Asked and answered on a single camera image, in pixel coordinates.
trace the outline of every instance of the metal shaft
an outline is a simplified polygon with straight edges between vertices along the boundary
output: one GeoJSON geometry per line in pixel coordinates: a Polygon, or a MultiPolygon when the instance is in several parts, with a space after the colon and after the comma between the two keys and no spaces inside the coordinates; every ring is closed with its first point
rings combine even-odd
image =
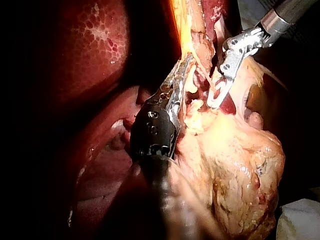
{"type": "Polygon", "coordinates": [[[269,35],[262,47],[272,46],[316,1],[284,0],[278,2],[257,24],[269,35]]]}
{"type": "Polygon", "coordinates": [[[285,0],[274,6],[277,15],[289,24],[295,24],[317,0],[285,0]]]}

